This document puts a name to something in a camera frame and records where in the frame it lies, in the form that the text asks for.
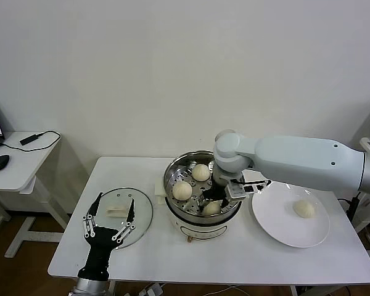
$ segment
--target black cable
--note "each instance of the black cable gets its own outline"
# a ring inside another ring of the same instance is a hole
[[[6,146],[6,147],[8,147],[8,148],[10,148],[10,149],[21,150],[21,151],[23,151],[23,152],[33,152],[33,151],[37,151],[37,150],[44,150],[44,149],[48,149],[48,148],[52,147],[52,145],[53,145],[53,144],[55,144],[57,141],[59,141],[59,139],[62,137],[59,133],[57,133],[57,132],[55,132],[55,131],[45,131],[45,132],[43,132],[43,133],[41,133],[41,134],[38,134],[38,135],[37,135],[37,137],[40,137],[40,136],[42,136],[42,135],[44,135],[44,134],[46,134],[46,133],[54,133],[54,134],[57,134],[57,135],[58,135],[57,139],[56,139],[55,141],[53,141],[52,143],[50,143],[50,144],[49,144],[48,146],[46,146],[46,147],[36,148],[36,149],[30,149],[30,150],[25,150],[25,149],[22,149],[22,148],[19,148],[19,147],[12,147],[12,146],[8,146],[8,145],[7,145],[7,144],[5,144],[5,143],[0,143],[0,146]]]
[[[350,288],[348,288],[347,286],[345,286],[345,288],[346,288],[346,289],[347,289],[347,291],[348,291],[348,296],[352,296],[352,293],[351,293]]]

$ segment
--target stainless steel steamer basket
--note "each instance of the stainless steel steamer basket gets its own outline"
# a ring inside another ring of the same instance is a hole
[[[166,204],[168,208],[181,220],[195,226],[215,226],[230,220],[240,209],[241,202],[230,203],[221,209],[221,213],[203,216],[199,209],[199,199],[204,190],[210,189],[210,179],[199,182],[192,177],[192,170],[197,164],[207,165],[210,171],[214,166],[213,152],[199,150],[185,153],[174,159],[165,170],[163,185],[166,190]],[[176,182],[186,181],[193,189],[189,200],[181,201],[173,197],[172,187]]]

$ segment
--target cable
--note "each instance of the cable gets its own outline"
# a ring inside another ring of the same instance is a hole
[[[216,291],[216,292],[207,293],[207,294],[204,294],[204,295],[202,295],[202,296],[208,296],[208,295],[218,294],[218,293],[222,293],[222,292],[224,292],[224,291],[230,290],[230,289],[236,289],[236,290],[241,291],[242,293],[244,293],[244,294],[246,294],[246,295],[248,295],[248,296],[251,296],[251,295],[250,295],[250,294],[248,294],[246,291],[244,291],[244,290],[242,290],[242,289],[240,289],[240,288],[237,288],[237,287],[239,287],[239,286],[240,286],[240,285],[236,285],[236,286],[229,286],[229,287],[228,287],[228,288],[226,288],[226,289],[223,289],[223,290],[220,290],[220,291]]]
[[[246,294],[246,295],[248,295],[248,296],[251,296],[250,294],[248,294],[246,291],[244,291],[244,290],[242,290],[242,289],[240,289],[240,288],[237,288],[236,286],[232,286],[232,288],[233,289],[236,289],[236,290],[238,290],[238,291],[241,291],[242,293],[244,293],[244,294]]]
[[[348,291],[348,296],[352,296],[352,293],[351,293],[350,288],[348,288],[348,286],[345,286],[345,288],[346,288],[346,289],[347,289],[347,291]]]
[[[46,133],[54,133],[54,134],[57,134],[58,137],[55,141],[53,141],[52,143],[50,143],[48,146],[46,147],[42,147],[42,148],[36,148],[36,149],[30,149],[30,150],[25,150],[25,149],[22,149],[22,148],[19,148],[19,147],[12,147],[12,146],[8,146],[7,144],[5,143],[0,143],[0,146],[6,146],[7,148],[10,148],[10,149],[15,149],[15,150],[20,150],[20,151],[23,151],[23,152],[33,152],[33,151],[37,151],[37,150],[44,150],[44,149],[48,149],[50,147],[52,147],[52,145],[54,145],[57,141],[59,141],[59,139],[62,137],[59,133],[55,132],[55,131],[45,131],[41,134],[37,134],[37,138],[46,134]]]

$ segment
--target white wall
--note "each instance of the white wall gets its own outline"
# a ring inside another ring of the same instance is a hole
[[[370,1],[0,0],[0,113],[63,134],[45,171],[64,204],[101,155],[211,149],[226,128],[349,143],[370,114]]]

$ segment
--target wooden floor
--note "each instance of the wooden floor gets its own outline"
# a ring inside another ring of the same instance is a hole
[[[50,296],[68,295],[75,285],[72,279],[54,278],[48,275],[47,268],[55,252],[57,244],[45,242],[24,242],[15,258],[4,258],[9,244],[22,225],[24,216],[13,216],[11,221],[3,223],[0,228],[0,296]],[[37,217],[32,226],[34,231],[58,231],[61,227],[51,217]],[[370,245],[361,233],[361,239],[366,247]],[[131,296],[138,295],[139,291],[146,286],[145,282],[121,282],[117,284],[116,294],[123,296],[129,292]],[[225,289],[227,286],[190,285],[190,284],[167,284],[164,286],[164,295],[178,296],[202,296],[210,292]],[[241,287],[251,296],[287,296],[291,295],[288,287],[252,286]],[[352,296],[370,296],[370,285],[351,286]],[[240,296],[245,295],[238,290],[228,290],[219,295]],[[342,288],[333,296],[349,296],[348,290]]]

